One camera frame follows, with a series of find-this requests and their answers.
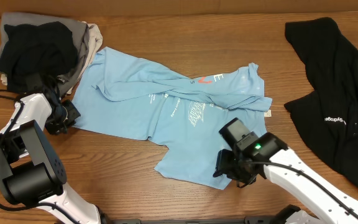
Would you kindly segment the light blue t-shirt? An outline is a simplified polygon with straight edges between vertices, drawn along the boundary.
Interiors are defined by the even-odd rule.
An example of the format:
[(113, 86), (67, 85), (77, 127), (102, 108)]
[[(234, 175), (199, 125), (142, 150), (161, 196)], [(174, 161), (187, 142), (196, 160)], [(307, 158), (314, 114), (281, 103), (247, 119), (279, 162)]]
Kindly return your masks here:
[(222, 190), (230, 180), (214, 176), (218, 152), (227, 148), (220, 129), (237, 118), (258, 136), (266, 132), (272, 99), (257, 70), (250, 63), (231, 73), (189, 78), (104, 48), (75, 91), (76, 127), (166, 146), (155, 166), (162, 176)]

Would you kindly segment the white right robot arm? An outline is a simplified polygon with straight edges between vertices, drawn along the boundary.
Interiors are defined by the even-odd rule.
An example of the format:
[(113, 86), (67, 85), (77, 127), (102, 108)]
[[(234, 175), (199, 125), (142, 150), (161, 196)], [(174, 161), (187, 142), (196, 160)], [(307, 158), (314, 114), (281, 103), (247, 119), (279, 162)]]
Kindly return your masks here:
[(296, 197), (308, 211), (289, 205), (271, 223), (358, 223), (358, 200), (346, 195), (308, 167), (272, 133), (258, 137), (234, 118), (219, 130), (229, 149), (218, 152), (214, 177), (226, 175), (237, 187), (258, 175)]

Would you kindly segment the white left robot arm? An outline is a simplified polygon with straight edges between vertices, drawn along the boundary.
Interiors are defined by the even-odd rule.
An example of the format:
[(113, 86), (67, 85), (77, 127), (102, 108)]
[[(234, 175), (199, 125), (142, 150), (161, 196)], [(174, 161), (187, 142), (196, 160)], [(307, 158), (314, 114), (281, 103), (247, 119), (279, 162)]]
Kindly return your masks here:
[(53, 93), (28, 93), (15, 98), (14, 106), (0, 130), (0, 209), (38, 208), (62, 223), (109, 223), (98, 206), (69, 185), (63, 162), (44, 134), (65, 133), (74, 125), (80, 113), (73, 103)]

